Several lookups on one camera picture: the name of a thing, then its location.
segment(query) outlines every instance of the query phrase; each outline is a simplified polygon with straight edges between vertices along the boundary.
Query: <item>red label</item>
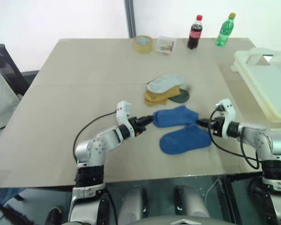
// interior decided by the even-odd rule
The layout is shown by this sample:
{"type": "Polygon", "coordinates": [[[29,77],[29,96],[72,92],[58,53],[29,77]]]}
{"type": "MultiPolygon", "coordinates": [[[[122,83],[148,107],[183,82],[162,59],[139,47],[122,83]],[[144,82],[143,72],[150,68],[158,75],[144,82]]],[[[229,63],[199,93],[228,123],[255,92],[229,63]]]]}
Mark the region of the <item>red label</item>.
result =
{"type": "Polygon", "coordinates": [[[189,36],[192,38],[200,38],[201,37],[201,32],[202,31],[193,31],[191,30],[191,32],[189,33],[189,36]]]}

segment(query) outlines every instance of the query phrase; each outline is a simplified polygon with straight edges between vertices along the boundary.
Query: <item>white plastic tray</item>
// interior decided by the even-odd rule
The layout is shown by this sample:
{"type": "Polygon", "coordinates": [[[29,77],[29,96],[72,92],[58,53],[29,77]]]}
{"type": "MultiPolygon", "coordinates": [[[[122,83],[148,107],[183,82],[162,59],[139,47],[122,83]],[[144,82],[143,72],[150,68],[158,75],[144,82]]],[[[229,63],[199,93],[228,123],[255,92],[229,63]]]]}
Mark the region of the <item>white plastic tray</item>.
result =
{"type": "Polygon", "coordinates": [[[281,52],[252,48],[234,58],[232,71],[240,73],[266,117],[281,122],[281,52]],[[272,56],[268,65],[257,64],[264,55],[272,56]]]}

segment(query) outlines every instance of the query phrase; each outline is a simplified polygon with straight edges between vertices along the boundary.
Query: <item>green plastic bottle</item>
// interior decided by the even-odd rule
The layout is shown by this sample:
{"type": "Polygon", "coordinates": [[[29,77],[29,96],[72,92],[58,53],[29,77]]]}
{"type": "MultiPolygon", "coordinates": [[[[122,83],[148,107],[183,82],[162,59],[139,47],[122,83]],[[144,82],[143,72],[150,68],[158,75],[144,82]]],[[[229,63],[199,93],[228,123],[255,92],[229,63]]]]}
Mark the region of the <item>green plastic bottle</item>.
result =
{"type": "Polygon", "coordinates": [[[234,27],[235,13],[230,13],[228,20],[226,20],[221,28],[220,34],[216,40],[216,45],[225,46],[228,38],[234,27]]]}

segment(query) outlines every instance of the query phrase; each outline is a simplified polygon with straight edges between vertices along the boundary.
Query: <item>clear plastic container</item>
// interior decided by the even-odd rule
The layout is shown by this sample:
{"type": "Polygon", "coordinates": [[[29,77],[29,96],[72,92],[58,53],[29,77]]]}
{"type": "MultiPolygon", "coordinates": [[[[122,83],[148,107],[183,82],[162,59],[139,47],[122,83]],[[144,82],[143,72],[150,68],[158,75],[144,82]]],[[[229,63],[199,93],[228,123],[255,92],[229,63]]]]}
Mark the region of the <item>clear plastic container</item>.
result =
{"type": "Polygon", "coordinates": [[[232,71],[239,72],[265,116],[281,122],[281,52],[252,48],[234,54],[232,71]],[[259,65],[263,56],[272,56],[269,65],[259,65]]]}
{"type": "Polygon", "coordinates": [[[155,51],[159,54],[170,55],[174,51],[176,41],[176,38],[159,37],[155,44],[155,51]]]}

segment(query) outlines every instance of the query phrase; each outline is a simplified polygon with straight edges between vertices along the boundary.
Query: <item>sock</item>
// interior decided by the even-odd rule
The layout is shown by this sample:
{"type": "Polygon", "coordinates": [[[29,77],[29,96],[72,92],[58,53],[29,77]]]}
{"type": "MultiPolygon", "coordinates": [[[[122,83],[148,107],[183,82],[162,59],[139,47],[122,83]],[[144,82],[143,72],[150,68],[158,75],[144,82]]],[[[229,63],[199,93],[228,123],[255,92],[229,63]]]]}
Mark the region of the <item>sock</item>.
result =
{"type": "Polygon", "coordinates": [[[180,95],[179,87],[176,86],[165,93],[162,94],[155,94],[150,91],[146,91],[145,93],[145,100],[144,102],[148,106],[160,105],[160,104],[167,104],[167,99],[173,96],[180,95]]]}
{"type": "Polygon", "coordinates": [[[183,84],[184,79],[179,75],[163,75],[157,79],[150,81],[147,88],[152,93],[161,94],[169,89],[183,84]]]}
{"type": "Polygon", "coordinates": [[[211,139],[208,132],[198,128],[196,124],[168,133],[159,141],[161,150],[169,155],[181,154],[209,145],[211,145],[211,139]]]}
{"type": "Polygon", "coordinates": [[[158,128],[195,124],[199,115],[185,105],[174,109],[159,110],[154,113],[153,124],[158,128]]]}
{"type": "Polygon", "coordinates": [[[170,97],[169,100],[177,103],[184,103],[189,99],[189,93],[187,90],[181,88],[179,90],[180,90],[180,95],[170,97]]]}
{"type": "Polygon", "coordinates": [[[161,105],[161,104],[167,104],[168,100],[158,101],[158,102],[149,102],[148,100],[144,99],[144,102],[148,106],[155,106],[155,105],[161,105]]]}
{"type": "Polygon", "coordinates": [[[179,86],[173,87],[170,90],[161,93],[161,94],[155,94],[152,93],[151,91],[146,91],[145,94],[145,98],[146,100],[148,100],[149,102],[159,102],[159,101],[164,101],[170,97],[174,97],[180,95],[180,90],[179,90],[179,86]]]}

